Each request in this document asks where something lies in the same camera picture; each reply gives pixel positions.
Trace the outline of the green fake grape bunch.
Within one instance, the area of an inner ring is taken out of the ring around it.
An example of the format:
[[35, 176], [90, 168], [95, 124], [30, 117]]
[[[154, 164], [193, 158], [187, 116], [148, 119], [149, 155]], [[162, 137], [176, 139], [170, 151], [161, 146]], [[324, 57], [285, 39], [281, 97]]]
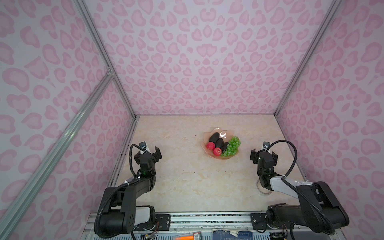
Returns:
[[239, 146], [241, 145], [241, 141], [238, 137], [232, 137], [231, 140], [228, 141], [229, 145], [226, 151], [221, 154], [221, 157], [229, 158], [234, 156], [239, 151]]

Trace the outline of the dark fake avocado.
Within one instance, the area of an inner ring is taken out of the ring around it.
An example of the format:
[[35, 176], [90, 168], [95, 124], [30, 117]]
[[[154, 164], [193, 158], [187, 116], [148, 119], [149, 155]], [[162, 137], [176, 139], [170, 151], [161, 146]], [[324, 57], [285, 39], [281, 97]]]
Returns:
[[219, 138], [216, 142], [215, 142], [215, 148], [219, 148], [219, 149], [222, 149], [224, 146], [224, 140], [222, 138]]
[[214, 133], [210, 138], [209, 142], [216, 143], [218, 139], [220, 138], [220, 133]]
[[229, 142], [224, 143], [223, 147], [221, 148], [222, 153], [223, 153], [224, 151], [226, 151], [226, 149], [228, 148], [228, 145], [229, 145]]

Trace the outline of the red fake apple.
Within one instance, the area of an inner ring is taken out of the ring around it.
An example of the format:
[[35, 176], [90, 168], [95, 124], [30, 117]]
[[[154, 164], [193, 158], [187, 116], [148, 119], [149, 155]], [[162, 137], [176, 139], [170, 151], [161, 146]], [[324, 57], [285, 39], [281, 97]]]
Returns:
[[210, 150], [210, 151], [213, 151], [213, 150], [216, 148], [216, 145], [215, 145], [215, 143], [213, 143], [213, 142], [208, 142], [208, 143], [206, 144], [206, 148], [207, 148], [208, 150]]
[[214, 148], [214, 149], [213, 149], [213, 154], [214, 154], [215, 156], [220, 156], [220, 155], [222, 154], [222, 150], [221, 150], [221, 148]]

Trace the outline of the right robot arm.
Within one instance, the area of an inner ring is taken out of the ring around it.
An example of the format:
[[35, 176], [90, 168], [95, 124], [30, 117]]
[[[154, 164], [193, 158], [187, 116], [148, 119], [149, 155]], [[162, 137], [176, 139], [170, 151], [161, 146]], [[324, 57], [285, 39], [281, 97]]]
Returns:
[[315, 233], [333, 235], [335, 230], [350, 224], [347, 212], [325, 182], [299, 182], [278, 174], [275, 171], [278, 155], [265, 149], [252, 150], [250, 160], [257, 165], [261, 188], [299, 201], [298, 205], [281, 203], [268, 206], [265, 215], [267, 227], [293, 223], [308, 227]]

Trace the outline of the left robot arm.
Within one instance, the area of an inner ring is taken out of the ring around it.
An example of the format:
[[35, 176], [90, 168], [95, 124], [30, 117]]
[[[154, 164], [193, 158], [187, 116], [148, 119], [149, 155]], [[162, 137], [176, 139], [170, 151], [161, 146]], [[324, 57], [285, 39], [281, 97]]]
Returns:
[[135, 228], [152, 230], [156, 224], [153, 206], [137, 206], [137, 198], [153, 190], [156, 184], [156, 163], [162, 159], [155, 147], [151, 153], [147, 143], [132, 144], [129, 149], [129, 166], [133, 177], [117, 187], [105, 189], [94, 222], [95, 234], [113, 238], [133, 234]]

